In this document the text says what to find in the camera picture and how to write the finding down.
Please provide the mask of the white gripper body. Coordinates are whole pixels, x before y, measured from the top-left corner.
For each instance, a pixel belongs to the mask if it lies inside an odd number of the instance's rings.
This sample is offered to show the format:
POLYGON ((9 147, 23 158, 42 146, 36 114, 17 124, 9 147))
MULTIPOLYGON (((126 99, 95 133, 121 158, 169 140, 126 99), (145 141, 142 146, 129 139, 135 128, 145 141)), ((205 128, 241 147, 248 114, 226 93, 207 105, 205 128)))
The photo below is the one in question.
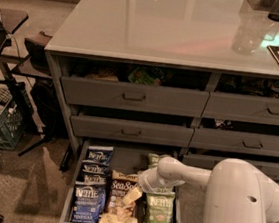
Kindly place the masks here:
POLYGON ((138 185, 145 193, 151 193, 162 187, 181 186, 186 182, 183 174, 177 171, 163 170, 156 167, 144 170, 138 174, 138 185))

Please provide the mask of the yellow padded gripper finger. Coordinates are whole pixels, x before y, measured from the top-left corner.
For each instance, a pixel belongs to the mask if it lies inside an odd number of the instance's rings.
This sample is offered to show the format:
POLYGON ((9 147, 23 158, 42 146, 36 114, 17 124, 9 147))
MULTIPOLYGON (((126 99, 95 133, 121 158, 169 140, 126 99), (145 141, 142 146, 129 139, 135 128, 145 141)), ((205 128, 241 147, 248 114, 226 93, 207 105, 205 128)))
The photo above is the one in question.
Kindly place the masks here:
POLYGON ((142 189, 139 186, 133 186, 131 190, 129 190, 127 194, 125 194, 125 196, 122 199, 122 202, 126 206, 140 199, 141 196, 142 196, 142 189))

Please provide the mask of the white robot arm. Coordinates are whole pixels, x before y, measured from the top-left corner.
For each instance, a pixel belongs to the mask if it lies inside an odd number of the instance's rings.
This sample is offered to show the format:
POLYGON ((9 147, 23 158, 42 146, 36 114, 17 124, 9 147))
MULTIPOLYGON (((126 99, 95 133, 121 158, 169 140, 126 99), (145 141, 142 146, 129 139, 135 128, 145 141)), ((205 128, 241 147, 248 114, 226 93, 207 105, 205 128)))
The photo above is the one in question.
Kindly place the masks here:
POLYGON ((125 205, 159 187, 188 183, 206 192, 203 223, 279 222, 279 185, 242 159, 223 159, 207 170, 167 156, 137 178, 122 199, 125 205))

